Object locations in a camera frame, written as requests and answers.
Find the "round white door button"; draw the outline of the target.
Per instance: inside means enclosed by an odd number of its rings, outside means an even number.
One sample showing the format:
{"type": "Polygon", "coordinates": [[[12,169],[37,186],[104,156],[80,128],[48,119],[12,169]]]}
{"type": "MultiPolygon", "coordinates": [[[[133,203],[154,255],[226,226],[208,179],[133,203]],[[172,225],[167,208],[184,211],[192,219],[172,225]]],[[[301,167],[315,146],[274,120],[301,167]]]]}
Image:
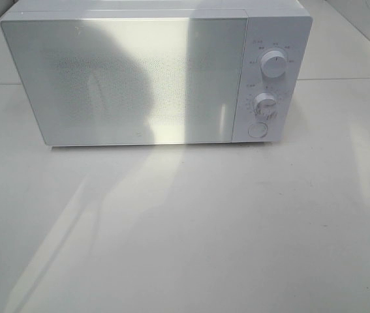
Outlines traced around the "round white door button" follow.
{"type": "Polygon", "coordinates": [[[253,123],[247,133],[255,139],[263,138],[268,133],[268,126],[265,123],[253,123]]]}

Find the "white timer knob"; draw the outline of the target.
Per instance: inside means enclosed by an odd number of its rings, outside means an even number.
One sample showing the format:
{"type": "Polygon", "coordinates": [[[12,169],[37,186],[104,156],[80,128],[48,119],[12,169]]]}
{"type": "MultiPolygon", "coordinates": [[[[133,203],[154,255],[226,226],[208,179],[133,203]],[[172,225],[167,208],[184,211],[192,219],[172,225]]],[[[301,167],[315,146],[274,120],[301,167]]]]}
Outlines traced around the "white timer knob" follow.
{"type": "Polygon", "coordinates": [[[271,93],[260,93],[254,98],[254,112],[257,115],[269,116],[276,112],[277,100],[271,93]]]}

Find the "white microwave door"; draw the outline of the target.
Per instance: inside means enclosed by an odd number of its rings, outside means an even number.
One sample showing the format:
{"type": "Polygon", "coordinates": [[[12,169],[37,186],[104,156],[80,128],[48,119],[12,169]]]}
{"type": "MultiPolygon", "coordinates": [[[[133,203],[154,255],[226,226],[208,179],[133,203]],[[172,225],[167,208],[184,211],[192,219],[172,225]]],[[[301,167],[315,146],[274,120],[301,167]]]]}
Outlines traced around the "white microwave door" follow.
{"type": "Polygon", "coordinates": [[[44,143],[227,143],[245,18],[4,21],[44,143]]]}

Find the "upper white power knob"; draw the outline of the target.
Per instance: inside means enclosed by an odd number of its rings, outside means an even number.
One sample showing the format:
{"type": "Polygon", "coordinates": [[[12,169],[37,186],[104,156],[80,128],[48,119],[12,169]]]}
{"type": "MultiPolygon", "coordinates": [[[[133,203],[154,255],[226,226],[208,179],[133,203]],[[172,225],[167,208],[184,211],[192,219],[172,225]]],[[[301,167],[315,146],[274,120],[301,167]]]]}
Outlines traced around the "upper white power knob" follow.
{"type": "Polygon", "coordinates": [[[288,58],[283,50],[269,50],[260,58],[260,69],[267,78],[278,78],[286,72],[288,58]]]}

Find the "white microwave oven body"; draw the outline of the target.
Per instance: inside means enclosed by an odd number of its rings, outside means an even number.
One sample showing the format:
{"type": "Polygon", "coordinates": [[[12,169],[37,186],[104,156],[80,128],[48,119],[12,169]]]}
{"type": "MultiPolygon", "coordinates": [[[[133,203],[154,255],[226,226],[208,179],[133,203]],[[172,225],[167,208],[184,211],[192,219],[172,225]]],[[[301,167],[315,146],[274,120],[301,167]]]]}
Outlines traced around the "white microwave oven body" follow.
{"type": "Polygon", "coordinates": [[[245,44],[241,62],[238,101],[232,139],[227,143],[277,142],[300,72],[313,19],[298,1],[18,1],[5,13],[4,21],[103,20],[161,18],[245,18],[245,44]],[[286,72],[267,78],[260,58],[269,50],[283,50],[286,72]],[[254,112],[254,98],[271,93],[276,112],[262,116],[254,112]],[[268,133],[255,139],[248,135],[253,123],[265,123],[268,133]]]}

